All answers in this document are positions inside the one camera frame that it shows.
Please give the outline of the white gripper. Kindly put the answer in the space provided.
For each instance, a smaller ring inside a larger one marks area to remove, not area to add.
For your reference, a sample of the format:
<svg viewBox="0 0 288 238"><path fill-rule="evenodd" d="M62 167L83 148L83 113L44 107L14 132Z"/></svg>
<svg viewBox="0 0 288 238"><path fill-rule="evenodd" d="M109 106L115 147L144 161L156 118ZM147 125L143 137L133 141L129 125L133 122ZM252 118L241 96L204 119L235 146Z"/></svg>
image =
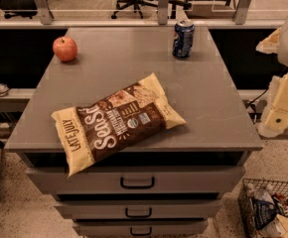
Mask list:
<svg viewBox="0 0 288 238"><path fill-rule="evenodd" d="M258 133L265 138L281 135L288 127L288 72L273 76L268 88L267 104L263 109Z"/></svg>

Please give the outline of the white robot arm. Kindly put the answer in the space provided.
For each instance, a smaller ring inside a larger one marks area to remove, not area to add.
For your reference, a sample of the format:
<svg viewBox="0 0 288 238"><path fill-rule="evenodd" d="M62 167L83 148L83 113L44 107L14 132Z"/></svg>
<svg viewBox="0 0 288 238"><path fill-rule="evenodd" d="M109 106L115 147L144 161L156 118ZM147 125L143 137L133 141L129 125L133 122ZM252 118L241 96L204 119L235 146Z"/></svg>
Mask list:
<svg viewBox="0 0 288 238"><path fill-rule="evenodd" d="M264 54L277 54L278 61L288 67L288 17L283 26L262 40L256 49ZM272 77L268 93L257 130L263 137L274 138L288 127L288 72Z"/></svg>

